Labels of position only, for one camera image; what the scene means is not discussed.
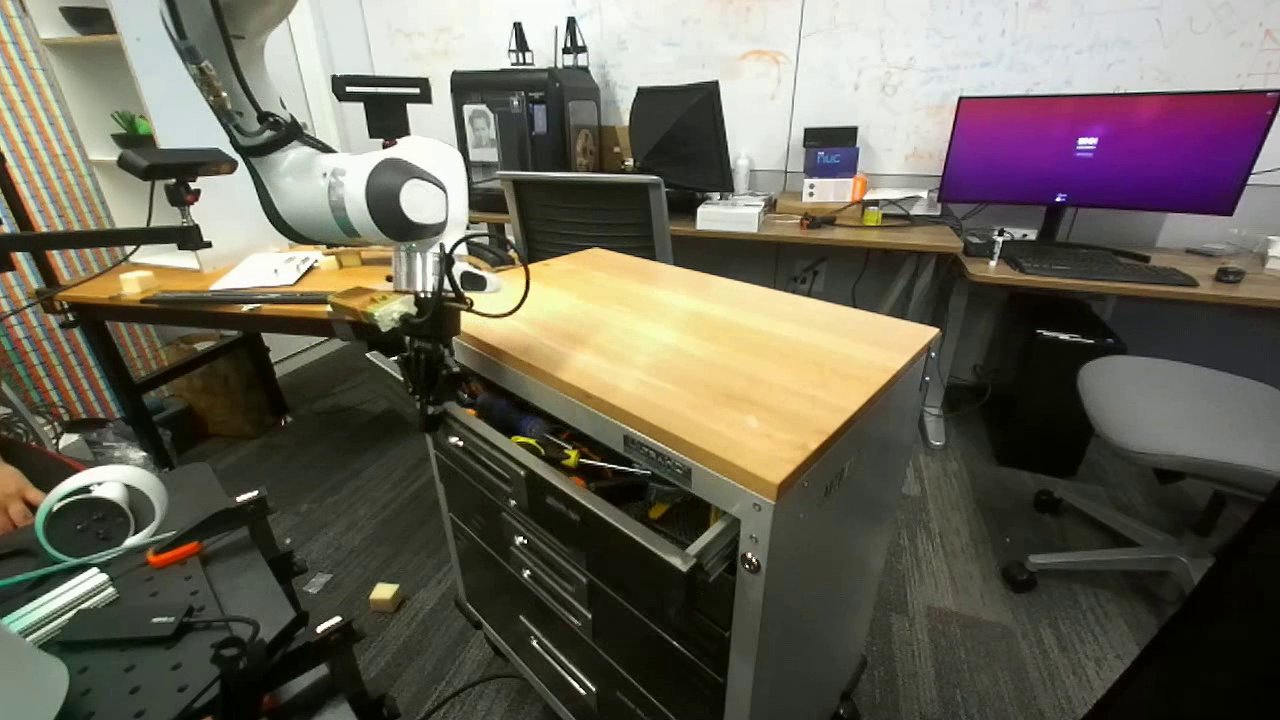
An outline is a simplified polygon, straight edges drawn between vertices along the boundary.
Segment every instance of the trash can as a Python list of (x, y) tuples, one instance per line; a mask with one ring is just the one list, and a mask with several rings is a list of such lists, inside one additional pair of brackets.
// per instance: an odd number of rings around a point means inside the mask
[(1092, 442), (1078, 376), (1113, 352), (1121, 335), (1086, 299), (1010, 297), (983, 359), (996, 465), (1078, 475)]

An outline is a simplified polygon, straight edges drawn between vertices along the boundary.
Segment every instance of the white robotic arm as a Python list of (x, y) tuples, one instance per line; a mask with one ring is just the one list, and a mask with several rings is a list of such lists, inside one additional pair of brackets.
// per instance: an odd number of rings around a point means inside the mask
[(297, 0), (165, 0), (165, 30), (253, 172), (267, 221), (293, 239), (395, 243), (395, 287), (438, 297), (442, 254), (470, 229), (456, 148), (403, 138), (334, 152), (273, 93), (264, 50)]

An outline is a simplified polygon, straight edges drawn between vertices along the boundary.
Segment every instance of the keyboard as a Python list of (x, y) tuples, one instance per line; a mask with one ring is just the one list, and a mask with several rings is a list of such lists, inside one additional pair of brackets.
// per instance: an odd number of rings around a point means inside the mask
[(203, 287), (203, 293), (154, 293), (144, 306), (330, 306), (330, 293), (267, 293), (267, 287)]
[(1027, 275), (1200, 287), (1200, 279), (1181, 270), (1144, 265), (1136, 255), (1086, 243), (1005, 243), (1000, 260)]

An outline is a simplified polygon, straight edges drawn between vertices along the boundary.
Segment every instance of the floor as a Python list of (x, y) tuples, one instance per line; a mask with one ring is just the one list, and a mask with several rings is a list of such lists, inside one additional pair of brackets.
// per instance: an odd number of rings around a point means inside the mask
[[(451, 603), (442, 509), (403, 390), (361, 349), (339, 349), (288, 372), (285, 392), (297, 412), (288, 427), (217, 442), (189, 461), (208, 461), (233, 494), (267, 494), (280, 536), (309, 566), (314, 620), (339, 614), (370, 631), (363, 674), (403, 716), (504, 674)], [(1102, 449), (1086, 458), (1086, 482), (1128, 487), (1134, 509), (1154, 522), (1188, 514), (1188, 496), (1147, 494), (1147, 475)], [(1169, 581), (1050, 578), (1027, 596), (1010, 591), (1000, 562), (1103, 542), (1078, 517), (1031, 514), (1035, 483), (1039, 475), (988, 461), (976, 406), (953, 408), (946, 454), (922, 449), (857, 693), (868, 720), (1086, 716), (1175, 607)], [(376, 581), (403, 585), (399, 614), (370, 614)], [(531, 720), (550, 709), (520, 679), (494, 679), (442, 716)]]

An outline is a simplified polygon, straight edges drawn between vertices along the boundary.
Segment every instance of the office chair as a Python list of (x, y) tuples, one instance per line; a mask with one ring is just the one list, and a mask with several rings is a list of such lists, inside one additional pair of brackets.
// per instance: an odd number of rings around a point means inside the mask
[[(1200, 482), (1212, 487), (1195, 536), (1207, 536), (1223, 499), (1264, 499), (1280, 483), (1280, 390), (1218, 367), (1102, 355), (1082, 367), (1082, 406), (1095, 435), (1162, 482)], [(1134, 550), (1035, 553), (1005, 566), (1005, 585), (1035, 587), (1035, 571), (1172, 571), (1191, 587), (1207, 571), (1207, 553), (1147, 530), (1082, 483), (1035, 494), (1039, 514), (1078, 509)]]
[(613, 248), (672, 265), (662, 178), (632, 172), (500, 172), (524, 260)]

